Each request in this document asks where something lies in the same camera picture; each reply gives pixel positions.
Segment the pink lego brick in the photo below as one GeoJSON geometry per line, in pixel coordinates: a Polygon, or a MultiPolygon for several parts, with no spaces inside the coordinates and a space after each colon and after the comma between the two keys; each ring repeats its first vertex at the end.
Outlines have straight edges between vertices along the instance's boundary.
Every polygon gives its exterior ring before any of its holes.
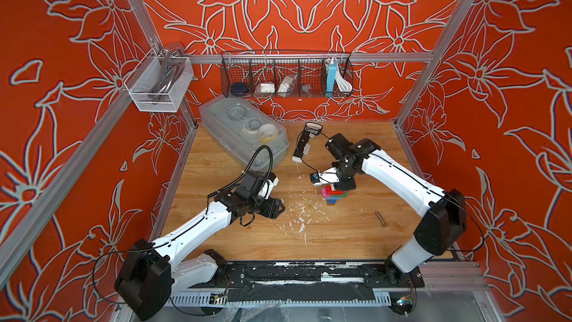
{"type": "Polygon", "coordinates": [[[323,187],[321,189],[322,198],[329,200],[331,198],[331,188],[329,186],[323,187]]]}

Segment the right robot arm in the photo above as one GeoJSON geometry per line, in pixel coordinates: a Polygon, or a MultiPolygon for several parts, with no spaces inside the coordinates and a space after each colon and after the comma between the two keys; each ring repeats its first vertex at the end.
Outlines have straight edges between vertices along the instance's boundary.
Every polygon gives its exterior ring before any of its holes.
{"type": "Polygon", "coordinates": [[[412,237],[384,262],[384,279],[390,286],[400,286],[420,265],[451,250],[467,231],[467,222],[474,220],[462,193],[447,192],[423,180],[372,140],[352,143],[343,134],[335,134],[328,138],[326,149],[335,160],[331,168],[311,173],[314,186],[348,192],[357,187],[355,176],[366,174],[391,189],[421,218],[412,237]]]}

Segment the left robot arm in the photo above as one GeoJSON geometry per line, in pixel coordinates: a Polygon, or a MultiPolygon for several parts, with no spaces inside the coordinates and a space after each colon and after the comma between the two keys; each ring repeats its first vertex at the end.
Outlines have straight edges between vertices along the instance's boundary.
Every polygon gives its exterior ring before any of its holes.
{"type": "Polygon", "coordinates": [[[213,283],[228,290],[232,278],[227,261],[213,249],[187,260],[209,237],[244,216],[277,219],[285,211],[283,201],[271,193],[279,179],[270,162],[264,171],[252,170],[248,162],[231,183],[208,194],[206,208],[184,225],[153,241],[140,239],[123,250],[122,268],[114,282],[118,299],[110,304],[128,306],[141,321],[155,316],[174,295],[196,285],[213,283]]]}

